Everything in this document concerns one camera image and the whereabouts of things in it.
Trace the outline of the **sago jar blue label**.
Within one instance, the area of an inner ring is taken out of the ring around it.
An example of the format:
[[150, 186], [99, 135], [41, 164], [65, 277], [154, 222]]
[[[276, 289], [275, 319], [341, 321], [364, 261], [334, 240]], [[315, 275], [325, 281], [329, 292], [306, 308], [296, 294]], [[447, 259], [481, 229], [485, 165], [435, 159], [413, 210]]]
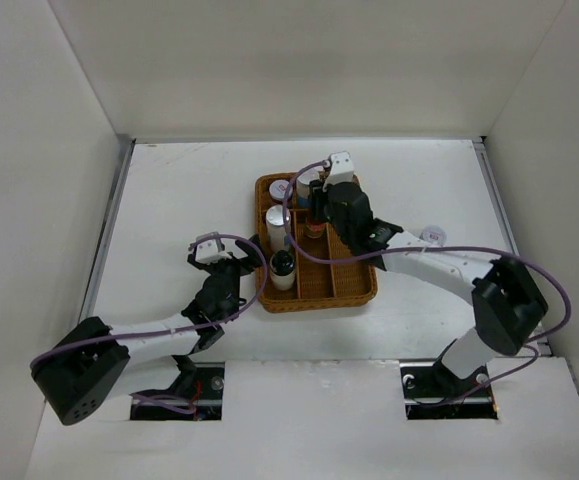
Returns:
[[318, 167], [311, 168], [298, 176], [295, 182], [297, 205], [300, 208], [307, 209], [309, 207], [309, 187], [310, 183], [320, 179], [320, 169]]

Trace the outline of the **brown sauce bottle red label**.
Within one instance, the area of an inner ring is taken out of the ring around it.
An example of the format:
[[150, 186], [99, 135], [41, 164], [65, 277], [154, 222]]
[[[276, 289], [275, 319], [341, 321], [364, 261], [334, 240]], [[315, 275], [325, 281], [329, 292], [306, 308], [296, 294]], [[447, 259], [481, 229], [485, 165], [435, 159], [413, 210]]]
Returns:
[[305, 222], [306, 225], [306, 235], [309, 238], [319, 238], [322, 236], [323, 232], [326, 230], [326, 215], [324, 220], [312, 220], [309, 215], [309, 207], [308, 207], [308, 214], [307, 219]]

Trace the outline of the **black-top salt grinder bottle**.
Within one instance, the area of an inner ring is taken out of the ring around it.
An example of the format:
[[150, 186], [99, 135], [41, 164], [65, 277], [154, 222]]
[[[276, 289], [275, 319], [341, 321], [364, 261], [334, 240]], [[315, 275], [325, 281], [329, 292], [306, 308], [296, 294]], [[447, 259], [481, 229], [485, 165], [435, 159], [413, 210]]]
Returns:
[[296, 279], [296, 264], [293, 254], [288, 250], [275, 252], [269, 262], [270, 278], [279, 291], [290, 290]]

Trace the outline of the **silver-lid white granule jar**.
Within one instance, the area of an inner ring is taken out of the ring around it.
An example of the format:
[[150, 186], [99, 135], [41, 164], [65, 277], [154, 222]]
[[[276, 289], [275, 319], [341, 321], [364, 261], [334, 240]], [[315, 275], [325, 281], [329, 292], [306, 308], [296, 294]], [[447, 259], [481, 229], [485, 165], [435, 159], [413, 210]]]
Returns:
[[265, 223], [270, 248], [273, 253], [288, 250], [291, 247], [285, 224], [291, 221], [290, 213], [283, 215], [283, 207], [274, 205], [265, 213]]

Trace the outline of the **small spice jar white lid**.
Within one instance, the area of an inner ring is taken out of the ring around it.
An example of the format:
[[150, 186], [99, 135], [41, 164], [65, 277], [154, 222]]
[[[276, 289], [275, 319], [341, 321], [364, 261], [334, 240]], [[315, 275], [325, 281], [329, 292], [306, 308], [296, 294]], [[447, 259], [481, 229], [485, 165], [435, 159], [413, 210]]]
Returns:
[[270, 183], [268, 193], [273, 202], [282, 203], [286, 193], [292, 194], [292, 189], [287, 180], [276, 179]]

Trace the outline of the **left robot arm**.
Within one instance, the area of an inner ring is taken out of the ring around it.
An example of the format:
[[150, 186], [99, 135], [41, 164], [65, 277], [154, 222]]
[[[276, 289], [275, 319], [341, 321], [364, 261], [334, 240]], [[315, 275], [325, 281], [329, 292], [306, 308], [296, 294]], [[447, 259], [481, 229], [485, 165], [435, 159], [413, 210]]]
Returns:
[[190, 393], [192, 356], [211, 348], [224, 324], [250, 307], [240, 294], [241, 279], [266, 267], [258, 236], [230, 238], [240, 256], [227, 251], [226, 238], [209, 233], [191, 244], [187, 261], [207, 276], [181, 312], [125, 326], [89, 317], [32, 360], [31, 377], [63, 425], [84, 421], [113, 397]]

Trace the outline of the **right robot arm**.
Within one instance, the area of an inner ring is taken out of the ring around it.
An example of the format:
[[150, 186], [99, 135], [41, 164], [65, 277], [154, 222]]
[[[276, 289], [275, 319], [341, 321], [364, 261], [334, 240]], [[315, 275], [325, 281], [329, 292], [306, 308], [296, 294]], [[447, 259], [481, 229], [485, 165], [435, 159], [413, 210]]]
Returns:
[[309, 190], [310, 214], [329, 223], [354, 258], [434, 285], [473, 308], [474, 326], [434, 362], [432, 380], [440, 393], [458, 394], [495, 356], [517, 354], [548, 312], [544, 296], [519, 260], [433, 251], [431, 243], [376, 218], [367, 195], [354, 182], [326, 187], [316, 180]]

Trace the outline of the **brown wicker divided basket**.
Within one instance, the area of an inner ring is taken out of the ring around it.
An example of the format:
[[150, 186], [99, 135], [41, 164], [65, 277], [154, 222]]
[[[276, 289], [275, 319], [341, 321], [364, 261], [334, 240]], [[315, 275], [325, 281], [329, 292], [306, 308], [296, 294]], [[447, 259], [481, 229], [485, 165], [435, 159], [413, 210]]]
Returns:
[[[267, 258], [272, 255], [268, 238], [265, 215], [276, 202], [269, 188], [276, 180], [289, 180], [290, 173], [264, 175], [256, 180], [254, 187], [254, 220], [256, 234], [259, 236], [263, 253]], [[338, 261], [351, 256], [349, 249], [342, 243], [333, 227], [327, 224], [317, 238], [307, 235], [306, 218], [308, 211], [297, 204], [293, 196], [289, 203], [293, 238], [309, 255], [327, 260]], [[330, 308], [359, 307], [375, 297], [378, 290], [375, 269], [361, 262], [318, 264], [300, 254], [296, 259], [296, 278], [290, 289], [281, 291], [273, 282], [263, 279], [261, 271], [256, 273], [255, 286], [264, 286], [258, 298], [260, 304], [270, 313], [289, 313]]]

